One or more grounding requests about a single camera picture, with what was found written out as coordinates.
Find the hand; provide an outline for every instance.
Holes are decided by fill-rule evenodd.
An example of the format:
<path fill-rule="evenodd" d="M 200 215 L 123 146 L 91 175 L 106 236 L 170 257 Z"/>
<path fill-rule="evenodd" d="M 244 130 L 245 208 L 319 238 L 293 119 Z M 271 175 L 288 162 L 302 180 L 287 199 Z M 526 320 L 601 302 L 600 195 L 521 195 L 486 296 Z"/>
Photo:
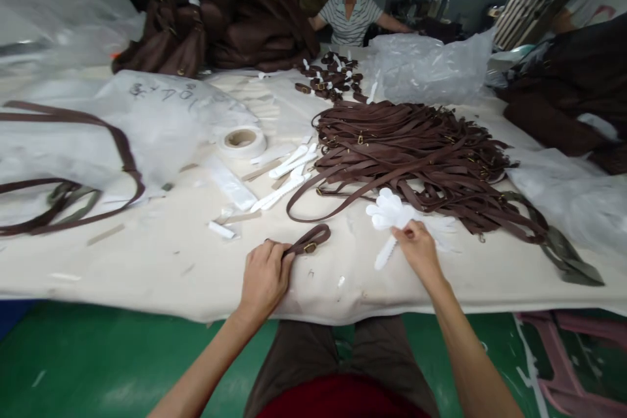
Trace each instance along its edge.
<path fill-rule="evenodd" d="M 410 221 L 404 230 L 392 228 L 408 263 L 427 290 L 446 284 L 440 268 L 436 243 L 422 222 Z"/>
<path fill-rule="evenodd" d="M 246 257 L 242 300 L 238 311 L 248 321 L 263 323 L 287 292 L 289 273 L 295 254 L 283 258 L 291 247 L 266 240 Z"/>

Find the roll of tape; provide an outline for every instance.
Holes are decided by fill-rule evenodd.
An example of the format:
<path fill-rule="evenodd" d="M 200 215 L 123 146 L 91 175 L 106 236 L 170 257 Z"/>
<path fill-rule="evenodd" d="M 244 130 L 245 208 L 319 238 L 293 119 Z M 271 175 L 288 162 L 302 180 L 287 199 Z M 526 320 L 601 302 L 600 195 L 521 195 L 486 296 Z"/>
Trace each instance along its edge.
<path fill-rule="evenodd" d="M 266 138 L 258 127 L 239 126 L 229 129 L 217 146 L 228 158 L 253 159 L 266 150 Z"/>

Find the metal buckle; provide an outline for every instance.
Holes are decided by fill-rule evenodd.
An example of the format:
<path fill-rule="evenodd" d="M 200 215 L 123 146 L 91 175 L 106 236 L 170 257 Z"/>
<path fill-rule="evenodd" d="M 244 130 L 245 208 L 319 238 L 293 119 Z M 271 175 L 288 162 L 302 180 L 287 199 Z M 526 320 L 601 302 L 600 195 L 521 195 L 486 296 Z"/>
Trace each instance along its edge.
<path fill-rule="evenodd" d="M 310 244 L 305 245 L 305 248 L 303 248 L 302 250 L 309 255 L 315 251 L 316 247 L 317 244 L 315 242 L 311 242 Z"/>

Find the striped shirt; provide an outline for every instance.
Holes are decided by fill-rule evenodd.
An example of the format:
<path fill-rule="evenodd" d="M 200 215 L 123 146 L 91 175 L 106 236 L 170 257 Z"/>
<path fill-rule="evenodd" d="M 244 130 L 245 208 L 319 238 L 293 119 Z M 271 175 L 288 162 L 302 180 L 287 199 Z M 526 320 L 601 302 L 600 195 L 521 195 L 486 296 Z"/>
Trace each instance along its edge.
<path fill-rule="evenodd" d="M 342 46 L 362 46 L 368 26 L 377 22 L 382 14 L 383 10 L 374 0 L 357 0 L 348 20 L 344 0 L 329 0 L 319 13 L 333 28 L 331 43 Z"/>

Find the green floor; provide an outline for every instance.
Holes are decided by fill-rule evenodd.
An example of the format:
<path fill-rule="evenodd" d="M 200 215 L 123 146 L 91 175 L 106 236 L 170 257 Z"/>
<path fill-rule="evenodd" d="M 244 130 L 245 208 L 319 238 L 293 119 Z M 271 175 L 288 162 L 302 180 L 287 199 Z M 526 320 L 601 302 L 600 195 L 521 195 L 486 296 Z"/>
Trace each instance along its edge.
<path fill-rule="evenodd" d="M 436 395 L 442 417 L 462 417 L 435 317 L 406 314 L 403 319 L 416 360 Z M 470 321 L 525 416 L 539 417 L 533 391 L 525 386 L 517 371 L 518 366 L 527 373 L 527 367 L 512 316 L 471 315 Z M 175 317 L 42 302 L 0 342 L 0 417 L 144 416 L 220 325 L 218 322 L 208 328 Z M 245 348 L 219 384 L 204 417 L 241 416 L 275 330 L 276 322 L 268 322 Z M 349 347 L 343 345 L 352 341 L 352 327 L 341 327 L 335 333 L 340 340 L 340 355 L 349 355 Z M 535 343 L 534 355 L 543 362 L 533 332 L 530 337 Z M 581 349 L 573 356 L 586 355 L 575 361 L 579 363 L 582 383 L 590 391 L 627 398 L 627 387 L 620 382 L 627 370 L 624 356 L 603 345 L 582 344 L 581 339 L 571 338 L 567 345 L 569 354 L 572 346 Z M 595 362 L 593 367 L 585 370 L 591 362 Z M 539 366 L 539 370 L 541 374 L 551 374 L 550 367 L 543 371 Z M 611 377 L 619 379 L 605 384 Z M 549 416 L 563 415 L 549 407 Z"/>

